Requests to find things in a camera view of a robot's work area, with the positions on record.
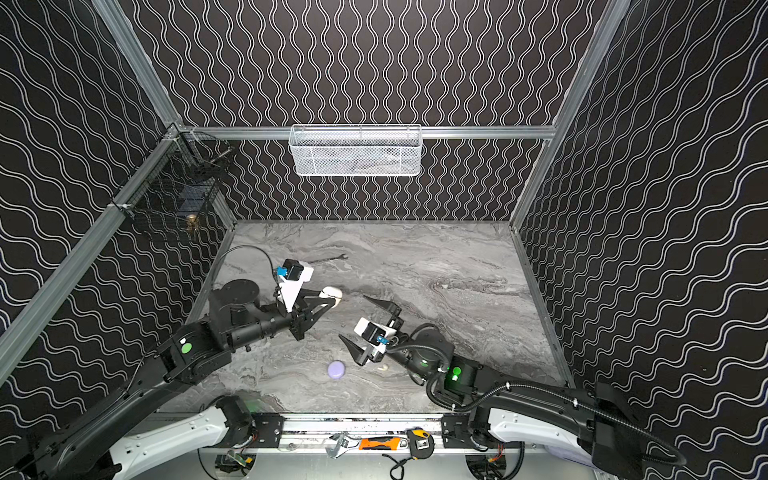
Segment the metal basket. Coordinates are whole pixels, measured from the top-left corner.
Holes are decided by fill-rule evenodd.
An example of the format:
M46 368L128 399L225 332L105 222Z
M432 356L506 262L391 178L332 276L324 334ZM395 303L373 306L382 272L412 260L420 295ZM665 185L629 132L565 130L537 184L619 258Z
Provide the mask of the metal basket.
M303 176L413 177L422 171L422 127L293 125L288 140Z
M182 134L131 202L121 206L133 228L153 241L197 241L214 224L212 202L227 173L232 147L206 134Z

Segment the orange and black wrench handle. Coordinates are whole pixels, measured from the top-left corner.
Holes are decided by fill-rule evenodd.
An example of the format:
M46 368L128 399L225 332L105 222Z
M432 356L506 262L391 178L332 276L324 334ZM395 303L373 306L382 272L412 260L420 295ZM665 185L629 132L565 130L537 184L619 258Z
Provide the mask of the orange and black wrench handle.
M401 437L372 437L360 440L360 450L392 450L395 451L404 439Z

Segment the purple disc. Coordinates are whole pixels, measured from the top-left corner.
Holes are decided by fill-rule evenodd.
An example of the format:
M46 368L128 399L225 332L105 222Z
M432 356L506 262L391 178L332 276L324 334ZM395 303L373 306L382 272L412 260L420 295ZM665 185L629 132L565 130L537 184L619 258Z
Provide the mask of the purple disc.
M344 376L344 364L339 360L334 360L328 365L328 376L338 380Z

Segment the marble tabletop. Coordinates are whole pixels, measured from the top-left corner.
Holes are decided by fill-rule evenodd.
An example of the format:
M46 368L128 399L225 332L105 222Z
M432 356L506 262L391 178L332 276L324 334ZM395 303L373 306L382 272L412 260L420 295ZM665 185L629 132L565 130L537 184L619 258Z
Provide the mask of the marble tabletop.
M249 353L241 349L165 411L197 411L223 393L241 395L253 411L439 411L401 366L384 359L359 367L349 357L339 333L355 338L361 316L389 318L363 295L400 305L406 332L436 323L463 356L526 379L561 382L506 223L241 223L232 246L247 243L269 252L276 266L285 258L347 253L347 260L317 264L305 284L337 286L343 301L303 341L282 332ZM273 301L261 252L230 253L214 286L239 278L257 282L262 301ZM346 365L341 379L326 373L333 360Z

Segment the purple object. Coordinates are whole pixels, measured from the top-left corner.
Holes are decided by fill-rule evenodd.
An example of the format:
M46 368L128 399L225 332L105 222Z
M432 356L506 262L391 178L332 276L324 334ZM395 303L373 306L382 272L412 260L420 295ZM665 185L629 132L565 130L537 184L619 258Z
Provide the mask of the purple object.
M344 364L339 360L334 360L328 365L328 376L338 380L344 376Z

